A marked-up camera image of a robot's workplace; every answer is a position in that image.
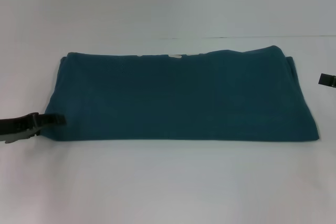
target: white backdrop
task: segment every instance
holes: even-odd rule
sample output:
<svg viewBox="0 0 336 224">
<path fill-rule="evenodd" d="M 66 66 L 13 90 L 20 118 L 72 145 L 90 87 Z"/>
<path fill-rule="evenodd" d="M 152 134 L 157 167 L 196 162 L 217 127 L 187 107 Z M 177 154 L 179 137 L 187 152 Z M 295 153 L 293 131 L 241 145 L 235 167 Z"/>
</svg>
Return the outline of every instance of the white backdrop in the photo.
<svg viewBox="0 0 336 224">
<path fill-rule="evenodd" d="M 335 223 L 333 0 L 0 0 L 0 118 L 43 112 L 59 60 L 279 46 L 312 143 L 0 143 L 0 223 Z"/>
</svg>

